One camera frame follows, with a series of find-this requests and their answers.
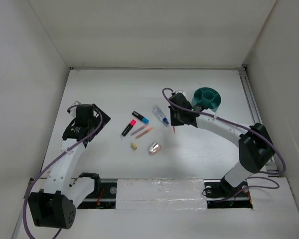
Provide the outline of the pink cap black highlighter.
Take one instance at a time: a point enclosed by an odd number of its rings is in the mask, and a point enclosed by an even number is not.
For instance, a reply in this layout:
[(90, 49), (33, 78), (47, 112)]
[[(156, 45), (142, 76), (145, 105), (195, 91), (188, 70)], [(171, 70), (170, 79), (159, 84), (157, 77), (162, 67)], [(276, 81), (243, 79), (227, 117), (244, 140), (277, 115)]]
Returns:
[(136, 120), (131, 120), (130, 123), (126, 126), (126, 128), (123, 130), (123, 132), (121, 133), (122, 136), (126, 136), (130, 130), (135, 126), (135, 124), (137, 123)]

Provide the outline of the orange pastel pen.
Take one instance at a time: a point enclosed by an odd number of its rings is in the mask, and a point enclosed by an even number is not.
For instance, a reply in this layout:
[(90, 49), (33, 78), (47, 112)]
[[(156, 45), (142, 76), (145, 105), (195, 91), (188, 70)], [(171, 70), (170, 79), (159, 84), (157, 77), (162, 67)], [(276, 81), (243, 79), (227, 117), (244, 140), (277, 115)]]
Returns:
[(142, 133), (138, 134), (135, 139), (139, 139), (140, 137), (144, 136), (145, 134), (147, 134), (148, 132), (152, 131), (154, 129), (154, 126), (146, 129), (145, 131), (143, 131)]

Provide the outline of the purple pastel pen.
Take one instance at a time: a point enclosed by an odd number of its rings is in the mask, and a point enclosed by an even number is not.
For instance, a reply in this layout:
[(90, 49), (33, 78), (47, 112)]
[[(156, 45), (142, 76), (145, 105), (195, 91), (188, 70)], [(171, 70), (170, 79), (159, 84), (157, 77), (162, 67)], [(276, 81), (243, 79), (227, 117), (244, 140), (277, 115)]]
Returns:
[(145, 129), (146, 127), (148, 127), (149, 126), (149, 124), (147, 123), (147, 124), (145, 124), (145, 125), (143, 125), (143, 126), (141, 126), (140, 128), (138, 128), (138, 129), (136, 129), (135, 131), (133, 131), (131, 134), (130, 134), (130, 136), (133, 136), (133, 135), (135, 135), (136, 133), (138, 133), (138, 132), (140, 132), (140, 131), (142, 131), (143, 129)]

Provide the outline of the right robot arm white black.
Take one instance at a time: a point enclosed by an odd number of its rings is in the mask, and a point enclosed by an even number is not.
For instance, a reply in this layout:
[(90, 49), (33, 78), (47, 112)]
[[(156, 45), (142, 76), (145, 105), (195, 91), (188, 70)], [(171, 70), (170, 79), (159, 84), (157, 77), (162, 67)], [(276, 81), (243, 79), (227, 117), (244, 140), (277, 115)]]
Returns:
[(219, 182), (205, 183), (204, 193), (208, 198), (235, 197), (247, 188), (246, 180), (257, 174), (274, 156), (273, 144), (264, 125), (252, 126), (229, 123), (227, 120), (206, 113), (204, 105), (192, 105), (181, 91), (171, 93), (167, 99), (172, 126), (190, 125), (212, 132), (238, 147), (239, 161)]

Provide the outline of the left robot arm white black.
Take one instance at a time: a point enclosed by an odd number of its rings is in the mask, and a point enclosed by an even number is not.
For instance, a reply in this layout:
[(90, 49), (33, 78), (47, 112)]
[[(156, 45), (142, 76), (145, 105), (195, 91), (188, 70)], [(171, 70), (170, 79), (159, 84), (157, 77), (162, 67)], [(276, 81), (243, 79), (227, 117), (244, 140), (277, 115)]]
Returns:
[(100, 176), (96, 173), (83, 172), (73, 185), (70, 183), (88, 143), (111, 118), (95, 104), (72, 105), (67, 112), (73, 120), (63, 133), (60, 154), (47, 167), (50, 173), (43, 187), (31, 192), (26, 200), (37, 227), (71, 228), (76, 209), (83, 200), (103, 192)]

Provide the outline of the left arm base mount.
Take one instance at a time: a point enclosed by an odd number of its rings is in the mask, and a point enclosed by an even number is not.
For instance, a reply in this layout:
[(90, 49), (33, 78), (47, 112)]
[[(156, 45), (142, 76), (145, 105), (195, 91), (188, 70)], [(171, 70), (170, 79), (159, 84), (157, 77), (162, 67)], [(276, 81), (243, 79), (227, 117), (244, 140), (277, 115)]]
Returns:
[(101, 181), (100, 192), (89, 194), (77, 209), (115, 209), (117, 181)]

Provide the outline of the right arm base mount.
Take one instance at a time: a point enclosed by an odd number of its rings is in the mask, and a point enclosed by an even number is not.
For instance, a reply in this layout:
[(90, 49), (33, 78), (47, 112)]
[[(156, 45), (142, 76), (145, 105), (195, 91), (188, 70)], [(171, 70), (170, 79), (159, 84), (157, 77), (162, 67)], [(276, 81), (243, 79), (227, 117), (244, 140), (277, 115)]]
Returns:
[(248, 184), (243, 181), (238, 188), (226, 192), (221, 188), (219, 180), (207, 180), (204, 182), (202, 196), (206, 197), (208, 209), (252, 209), (252, 200), (248, 189)]

